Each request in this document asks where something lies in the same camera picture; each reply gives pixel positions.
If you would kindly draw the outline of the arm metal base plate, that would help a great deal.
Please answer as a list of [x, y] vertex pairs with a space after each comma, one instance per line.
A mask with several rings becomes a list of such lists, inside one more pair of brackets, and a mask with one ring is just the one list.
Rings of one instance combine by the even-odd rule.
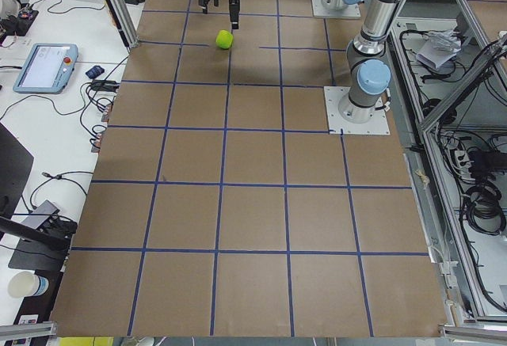
[[348, 5], [343, 0], [311, 0], [313, 16], [358, 20], [361, 16], [358, 4]]
[[389, 135], [387, 112], [379, 98], [374, 108], [353, 108], [349, 87], [325, 86], [328, 132], [334, 135]]

